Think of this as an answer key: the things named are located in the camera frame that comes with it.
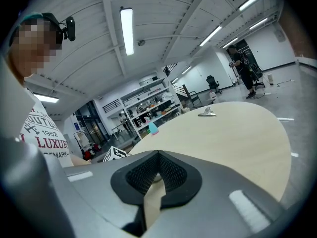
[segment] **ceiling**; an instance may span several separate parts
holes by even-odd
[[[44,70],[28,78],[34,92],[60,98],[47,104],[53,119],[66,118],[83,104],[155,68],[198,56],[248,34],[250,24],[266,16],[276,21],[282,0],[259,0],[241,13],[246,0],[31,0],[21,16],[52,12],[61,22],[73,16],[76,40]],[[125,54],[120,7],[133,8],[134,54]],[[217,26],[224,27],[202,48],[199,44]],[[144,46],[137,42],[145,40]]]

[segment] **black mesh pad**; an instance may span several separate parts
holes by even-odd
[[[161,209],[188,203],[202,185],[197,169],[163,151],[153,151],[117,170],[111,177],[111,187],[124,203],[141,206],[157,173],[166,191]]]

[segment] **ceiling light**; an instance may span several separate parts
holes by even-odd
[[[38,98],[40,101],[53,102],[53,103],[56,103],[58,101],[58,98],[49,97],[46,95],[34,94],[34,96]]]
[[[250,27],[250,30],[252,30],[253,28],[257,27],[258,25],[261,25],[263,22],[266,22],[267,18],[265,18],[264,20],[261,20],[259,23],[256,23],[254,26]]]
[[[120,10],[123,40],[127,56],[134,53],[133,50],[133,9],[126,8]]]
[[[231,42],[227,43],[222,48],[225,49],[226,47],[228,47],[231,43],[235,42],[236,40],[238,40],[238,38],[233,39]]]
[[[200,46],[202,47],[203,45],[205,45],[206,42],[209,41],[211,37],[214,36],[221,28],[221,26],[218,26],[211,34],[209,34],[207,38],[205,38],[205,40],[200,44]]]
[[[185,74],[186,71],[188,71],[191,68],[191,66],[189,66],[182,74]]]
[[[257,0],[247,0],[243,5],[241,5],[239,7],[239,10],[242,11],[245,8],[247,8],[248,6],[250,6],[251,4],[255,3]]]

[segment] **shelf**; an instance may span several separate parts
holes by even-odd
[[[128,94],[122,96],[121,100],[125,101],[127,99],[130,99],[130,98],[132,98],[133,96],[135,96],[135,95],[137,95],[139,93],[142,93],[142,92],[144,92],[144,91],[146,91],[146,90],[148,90],[148,89],[150,89],[150,88],[152,88],[152,87],[154,87],[156,85],[161,84],[163,82],[163,80],[164,80],[164,78],[157,79],[157,80],[154,80],[153,82],[151,82],[151,83],[149,83],[147,85],[141,86],[141,87],[133,90],[131,93],[128,93]]]
[[[153,96],[155,96],[155,95],[157,95],[159,93],[162,93],[162,92],[166,91],[167,89],[168,89],[168,87],[165,87],[165,88],[163,88],[163,89],[161,89],[161,90],[159,90],[159,91],[157,91],[157,92],[155,92],[155,93],[153,93],[151,95],[148,95],[147,97],[144,97],[144,98],[140,99],[139,101],[137,101],[135,103],[130,104],[129,106],[126,106],[125,108],[128,109],[130,107],[136,106],[139,103],[141,103],[141,102],[143,102],[143,101],[145,101],[145,100],[147,100],[147,99],[149,99],[149,98],[151,98],[151,97],[153,97]]]
[[[143,111],[142,113],[139,113],[136,117],[131,118],[131,120],[133,120],[133,119],[135,119],[135,118],[138,118],[139,116],[141,116],[141,115],[147,113],[148,111],[150,111],[150,110],[152,110],[152,109],[157,108],[159,105],[162,105],[163,103],[168,102],[168,101],[169,101],[169,100],[163,101],[163,102],[161,102],[161,103],[155,105],[154,107],[151,107],[150,109],[147,109],[147,110]]]
[[[157,120],[161,119],[162,117],[164,117],[164,116],[168,115],[169,113],[173,112],[175,109],[178,109],[178,107],[175,107],[175,108],[171,109],[170,111],[168,111],[166,114],[161,115],[160,117],[154,118],[154,119],[152,119],[152,120],[150,120],[150,121],[151,121],[151,122],[155,122],[155,121],[157,121]],[[141,129],[143,129],[143,128],[147,127],[147,126],[149,126],[149,124],[148,124],[148,123],[146,123],[146,124],[142,125],[140,128],[137,128],[137,130],[141,130]]]

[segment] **white shelving unit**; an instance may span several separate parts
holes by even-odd
[[[130,117],[130,113],[129,113],[129,109],[130,110],[133,110],[135,109],[135,107],[143,102],[145,102],[146,100],[148,99],[151,99],[153,97],[155,97],[156,95],[159,95],[159,94],[162,94],[164,92],[170,92],[170,90],[172,89],[172,86],[171,86],[171,83],[169,82],[169,80],[165,77],[165,78],[161,78],[161,79],[157,79],[147,85],[144,85],[142,87],[139,87],[137,89],[135,89],[134,91],[132,91],[131,93],[129,94],[126,94],[122,97],[119,98],[119,101],[121,102],[122,106],[123,106],[123,109],[125,111],[125,113],[127,114],[127,118],[130,120],[133,128],[135,129],[135,131],[137,132],[138,136],[141,138],[140,136],[140,133],[139,131],[144,129],[145,127],[147,127],[148,125],[147,124],[144,124],[142,125],[141,127],[137,127],[134,123],[133,120],[135,120],[137,117],[147,113],[147,112],[150,112],[151,110],[153,109],[156,109],[157,107],[159,107],[160,105],[163,105],[165,104],[166,102],[168,101],[163,101],[159,104],[156,104],[154,107],[152,108],[149,108],[145,111],[143,111],[142,113],[139,113],[137,114],[137,116],[131,118]],[[150,92],[151,94],[145,96],[145,97],[142,97],[140,98],[139,100],[137,100],[139,98],[139,96],[141,95],[144,95],[145,93],[147,92]],[[178,97],[175,96],[175,101],[174,103],[177,105],[179,104],[178,107],[173,107],[170,111],[166,112],[166,114],[162,115],[162,116],[159,116],[159,117],[156,117],[156,118],[152,118],[151,121],[152,122],[155,122],[161,118],[163,118],[164,116],[170,114],[171,112],[175,111],[175,110],[178,110],[180,112],[180,107],[181,107],[181,104],[179,103],[179,100],[178,100]]]

